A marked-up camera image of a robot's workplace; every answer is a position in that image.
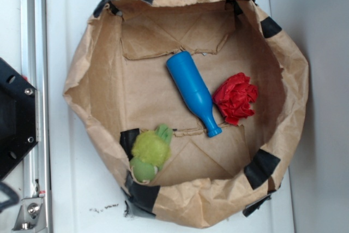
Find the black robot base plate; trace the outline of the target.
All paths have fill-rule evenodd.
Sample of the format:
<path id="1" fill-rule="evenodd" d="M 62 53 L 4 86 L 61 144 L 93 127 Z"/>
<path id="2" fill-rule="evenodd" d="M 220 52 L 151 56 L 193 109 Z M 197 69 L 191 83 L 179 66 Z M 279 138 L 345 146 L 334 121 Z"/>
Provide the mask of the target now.
<path id="1" fill-rule="evenodd" d="M 1 59 L 1 180 L 38 143 L 36 89 Z"/>

